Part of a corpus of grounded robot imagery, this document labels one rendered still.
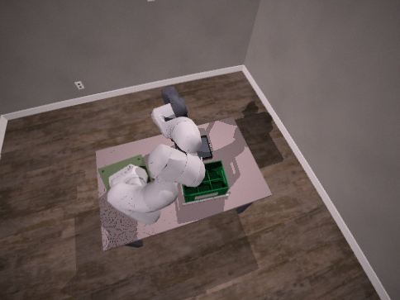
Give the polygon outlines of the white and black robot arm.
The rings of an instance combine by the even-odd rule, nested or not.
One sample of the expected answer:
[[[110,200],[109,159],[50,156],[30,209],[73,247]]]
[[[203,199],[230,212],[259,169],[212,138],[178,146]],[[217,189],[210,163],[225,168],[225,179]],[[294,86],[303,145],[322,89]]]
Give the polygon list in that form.
[[[178,150],[168,145],[156,146],[148,159],[150,175],[155,180],[146,183],[146,171],[129,164],[109,177],[111,188],[107,194],[107,201],[117,210],[147,225],[155,223],[160,218],[160,209],[178,197],[176,183],[197,187],[206,172],[202,157],[198,156],[202,144],[200,132],[186,117],[185,101],[175,87],[167,87],[161,93],[165,105],[154,108],[151,116],[163,136],[174,140]]]

